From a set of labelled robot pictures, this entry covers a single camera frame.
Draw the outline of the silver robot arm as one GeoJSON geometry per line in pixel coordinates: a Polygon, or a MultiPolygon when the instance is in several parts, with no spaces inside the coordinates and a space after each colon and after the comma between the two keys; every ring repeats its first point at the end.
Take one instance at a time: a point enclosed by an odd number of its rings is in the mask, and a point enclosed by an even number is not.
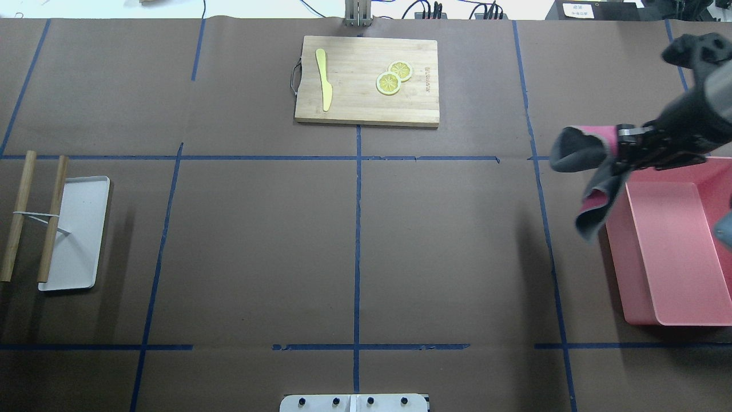
{"type": "Polygon", "coordinates": [[[706,162],[730,143],[730,40],[711,32],[683,34],[662,52],[667,63],[692,71],[694,85],[640,127],[618,125],[614,176],[665,171],[706,162]]]}

